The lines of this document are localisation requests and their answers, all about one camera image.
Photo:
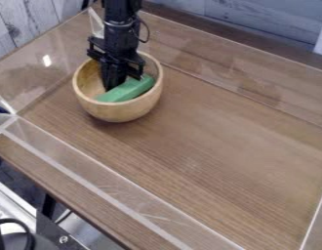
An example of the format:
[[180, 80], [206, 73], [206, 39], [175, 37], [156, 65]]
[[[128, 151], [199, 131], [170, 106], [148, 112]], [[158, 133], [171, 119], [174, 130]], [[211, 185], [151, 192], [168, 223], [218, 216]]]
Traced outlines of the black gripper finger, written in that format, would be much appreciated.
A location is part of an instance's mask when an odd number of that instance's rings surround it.
[[136, 80], [142, 79], [146, 61], [128, 62], [127, 75]]
[[128, 63], [110, 58], [100, 60], [102, 79], [106, 91], [122, 85], [128, 76]]

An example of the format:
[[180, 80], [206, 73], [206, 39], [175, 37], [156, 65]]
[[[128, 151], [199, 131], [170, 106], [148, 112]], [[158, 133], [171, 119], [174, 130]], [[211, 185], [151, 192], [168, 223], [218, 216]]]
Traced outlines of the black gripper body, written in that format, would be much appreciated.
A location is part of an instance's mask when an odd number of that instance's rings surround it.
[[139, 43], [148, 39], [139, 38], [143, 20], [139, 11], [127, 12], [128, 17], [123, 21], [100, 18], [94, 10], [88, 11], [91, 20], [91, 36], [87, 55], [96, 61], [108, 56], [115, 61], [146, 65], [144, 59], [138, 53]]

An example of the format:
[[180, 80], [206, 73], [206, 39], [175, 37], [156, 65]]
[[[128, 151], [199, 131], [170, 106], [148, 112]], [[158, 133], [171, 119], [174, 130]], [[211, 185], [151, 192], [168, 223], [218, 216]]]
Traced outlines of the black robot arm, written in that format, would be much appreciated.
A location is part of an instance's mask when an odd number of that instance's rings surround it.
[[100, 76], [107, 91], [119, 87], [128, 77], [139, 80], [146, 60], [138, 53], [140, 25], [143, 19], [138, 12], [142, 0], [102, 0], [104, 8], [104, 37], [91, 35], [87, 55], [100, 63]]

